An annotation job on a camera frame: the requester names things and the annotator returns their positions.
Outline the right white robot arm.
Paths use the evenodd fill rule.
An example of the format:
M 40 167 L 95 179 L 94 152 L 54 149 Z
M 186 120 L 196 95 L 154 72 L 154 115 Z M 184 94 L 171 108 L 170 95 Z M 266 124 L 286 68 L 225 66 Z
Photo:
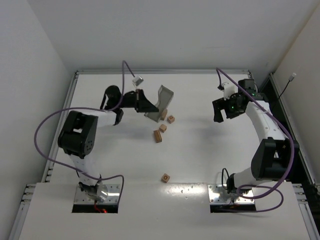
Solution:
M 250 167 L 227 178 L 226 190 L 232 194 L 238 188 L 249 190 L 252 186 L 280 180 L 289 163 L 297 159 L 300 148 L 273 119 L 269 101 L 265 94 L 256 91 L 254 80 L 242 79 L 238 84 L 238 88 L 229 82 L 220 84 L 218 89 L 223 91 L 223 97 L 212 102 L 214 122 L 223 122 L 221 111 L 228 119 L 246 114 L 259 140 Z

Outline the long wood block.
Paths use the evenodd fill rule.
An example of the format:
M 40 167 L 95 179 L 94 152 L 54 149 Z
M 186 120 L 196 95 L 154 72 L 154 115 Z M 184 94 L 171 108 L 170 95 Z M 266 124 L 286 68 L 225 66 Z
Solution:
M 162 142 L 162 136 L 161 132 L 159 129 L 153 131 L 154 139 L 156 143 L 161 143 Z

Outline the wood cube red letter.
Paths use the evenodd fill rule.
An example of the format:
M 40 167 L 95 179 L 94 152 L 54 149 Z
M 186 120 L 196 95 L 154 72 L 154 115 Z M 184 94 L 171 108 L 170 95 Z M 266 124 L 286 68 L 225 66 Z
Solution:
M 167 121 L 172 124 L 175 121 L 175 117 L 173 115 L 168 116 Z

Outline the grey plastic tray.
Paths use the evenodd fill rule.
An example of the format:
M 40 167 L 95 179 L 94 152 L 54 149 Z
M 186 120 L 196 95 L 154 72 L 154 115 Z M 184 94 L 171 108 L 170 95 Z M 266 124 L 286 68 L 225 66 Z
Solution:
M 158 112 L 148 112 L 145 113 L 144 116 L 149 118 L 152 121 L 159 122 L 162 114 L 168 108 L 169 104 L 171 103 L 174 97 L 174 92 L 169 88 L 161 85 L 158 90 L 158 101 L 155 106 L 158 108 Z

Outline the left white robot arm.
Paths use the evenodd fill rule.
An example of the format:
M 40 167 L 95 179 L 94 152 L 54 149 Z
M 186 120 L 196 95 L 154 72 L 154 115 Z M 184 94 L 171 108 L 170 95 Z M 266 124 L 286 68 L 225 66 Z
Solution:
M 159 107 L 147 99 L 143 89 L 122 94 L 118 86 L 111 85 L 104 92 L 100 110 L 70 111 L 59 134 L 58 146 L 77 169 L 80 190 L 92 199 L 97 200 L 103 194 L 101 174 L 89 156 L 94 148 L 97 129 L 118 125 L 124 108 L 134 109 L 137 113 L 159 112 Z

